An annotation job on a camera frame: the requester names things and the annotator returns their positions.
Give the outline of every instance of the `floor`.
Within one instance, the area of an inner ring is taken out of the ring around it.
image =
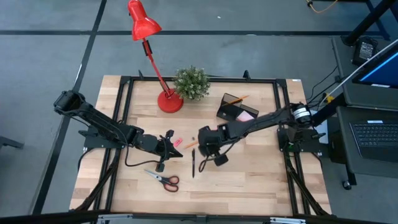
[[[336,66],[330,36],[347,34],[369,13],[363,2],[339,2],[323,14],[315,14],[304,0],[143,2],[148,15],[169,31],[149,38],[163,75],[189,65],[222,77],[240,77],[249,70],[252,77],[300,78],[307,97]],[[373,6],[378,2],[371,1]],[[23,150],[1,149],[0,217],[32,212],[50,156],[58,152],[53,150],[54,139],[62,118],[53,112],[52,103],[62,90],[76,84],[95,104],[103,75],[137,75],[139,69],[154,75],[141,43],[131,40],[126,4],[0,1],[0,135],[25,143]],[[314,1],[317,9],[329,4]],[[391,11],[381,23],[391,39],[398,37]],[[110,35],[110,30],[121,32]],[[382,34],[377,25],[368,31]],[[315,92],[332,82],[333,76]],[[83,126],[70,122],[44,213],[68,210],[82,153],[79,129]],[[376,222],[398,219],[397,179],[357,175],[359,185],[345,191],[344,167],[322,160],[333,214]]]

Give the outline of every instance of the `potted plant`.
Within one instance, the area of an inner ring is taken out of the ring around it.
[[[204,69],[194,66],[177,70],[174,78],[175,91],[181,98],[200,100],[209,95],[210,82]]]

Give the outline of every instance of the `red desk lamp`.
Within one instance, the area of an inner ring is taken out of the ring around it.
[[[145,54],[149,57],[156,75],[159,78],[160,85],[163,88],[163,92],[157,97],[157,104],[159,108],[166,113],[177,112],[181,109],[183,100],[180,99],[180,96],[174,89],[170,89],[166,82],[163,81],[163,78],[155,65],[154,58],[152,57],[152,50],[150,49],[149,42],[145,39],[146,37],[161,31],[162,28],[155,20],[147,16],[144,6],[142,6],[142,3],[139,0],[130,0],[127,4],[127,8],[129,9],[133,20],[131,32],[132,39],[134,41],[142,39]]]

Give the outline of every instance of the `wooden table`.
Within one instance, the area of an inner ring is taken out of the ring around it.
[[[104,76],[96,102],[96,109],[112,116],[118,92],[120,76]],[[290,102],[305,102],[300,80],[287,80]],[[126,97],[125,88],[122,102]],[[159,82],[135,81],[127,124],[138,126],[146,134],[164,136],[173,129],[172,142],[178,138],[183,143],[177,150],[183,158],[165,162],[161,175],[180,177],[177,193],[170,193],[147,175],[144,169],[154,171],[155,164],[126,167],[122,150],[111,210],[113,212],[179,213],[211,215],[292,215],[287,177],[283,155],[279,151],[276,127],[263,129],[240,140],[229,151],[229,162],[216,167],[208,162],[205,170],[195,172],[192,178],[192,147],[185,145],[197,139],[198,130],[206,125],[215,128],[225,121],[216,117],[224,93],[234,96],[250,95],[243,103],[260,111],[259,116],[275,111],[274,92],[271,84],[264,83],[211,83],[210,95],[201,101],[185,100],[182,109],[176,113],[162,112],[157,106]],[[121,118],[124,103],[121,104]],[[82,203],[93,190],[100,175],[104,149],[94,149],[81,162],[70,208]],[[196,151],[197,167],[203,157]],[[130,149],[129,164],[155,159],[152,154]],[[309,191],[327,212],[330,212],[328,196],[319,161],[310,153],[301,153],[305,183]],[[300,191],[296,188],[298,208],[301,213]],[[100,208],[108,186],[103,191]]]

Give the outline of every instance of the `monitor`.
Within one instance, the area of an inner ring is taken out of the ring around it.
[[[398,88],[398,49],[388,50],[381,57],[369,62],[353,82],[384,88]]]

